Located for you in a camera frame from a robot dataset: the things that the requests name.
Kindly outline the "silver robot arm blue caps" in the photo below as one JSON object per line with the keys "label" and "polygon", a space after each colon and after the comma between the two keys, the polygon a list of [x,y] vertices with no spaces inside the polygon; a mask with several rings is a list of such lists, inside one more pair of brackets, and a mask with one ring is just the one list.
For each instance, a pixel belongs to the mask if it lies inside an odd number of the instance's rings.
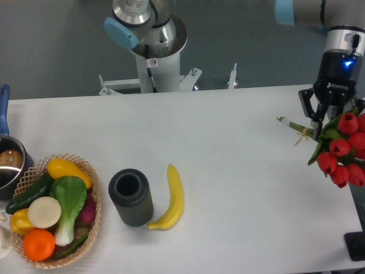
{"label": "silver robot arm blue caps", "polygon": [[[324,118],[336,118],[348,103],[364,109],[364,101],[356,97],[364,61],[364,2],[276,1],[274,12],[283,25],[322,26],[328,31],[317,80],[299,92],[315,132],[321,133]],[[169,1],[113,1],[112,13],[104,29],[135,56],[143,93],[193,90],[201,70],[180,75],[187,33],[172,15]]]}

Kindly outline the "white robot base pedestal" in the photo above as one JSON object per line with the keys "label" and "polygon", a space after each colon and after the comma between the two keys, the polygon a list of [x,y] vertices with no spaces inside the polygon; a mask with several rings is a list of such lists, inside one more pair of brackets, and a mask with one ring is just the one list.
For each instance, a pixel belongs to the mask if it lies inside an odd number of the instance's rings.
{"label": "white robot base pedestal", "polygon": [[134,55],[137,79],[103,80],[100,95],[117,95],[121,91],[139,88],[141,93],[197,91],[202,70],[193,67],[180,74],[180,53],[186,46],[188,34],[182,20],[175,15],[161,27],[150,29],[139,41],[125,26],[113,18],[104,21],[104,29],[119,45],[125,44]]}

